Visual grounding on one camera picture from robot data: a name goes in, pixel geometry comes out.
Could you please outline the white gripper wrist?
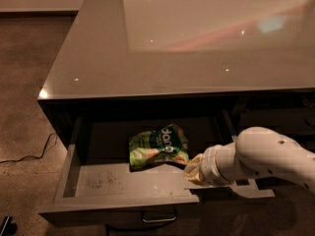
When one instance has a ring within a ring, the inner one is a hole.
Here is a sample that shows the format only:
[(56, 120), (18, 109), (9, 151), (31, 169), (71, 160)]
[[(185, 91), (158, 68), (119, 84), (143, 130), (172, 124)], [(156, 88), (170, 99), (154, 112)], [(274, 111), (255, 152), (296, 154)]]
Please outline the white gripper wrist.
[(185, 179), (203, 185), (223, 186), (235, 181), (235, 144), (208, 147), (204, 153), (197, 154), (184, 169)]

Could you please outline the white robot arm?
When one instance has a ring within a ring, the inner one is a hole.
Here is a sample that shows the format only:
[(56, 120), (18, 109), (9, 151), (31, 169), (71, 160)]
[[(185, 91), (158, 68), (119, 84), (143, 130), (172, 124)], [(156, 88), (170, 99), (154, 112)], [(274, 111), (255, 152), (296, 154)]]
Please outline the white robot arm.
[(208, 147), (196, 155), (184, 176), (194, 184), (213, 186), (276, 177), (315, 193), (315, 154), (285, 135), (251, 127), (233, 143)]

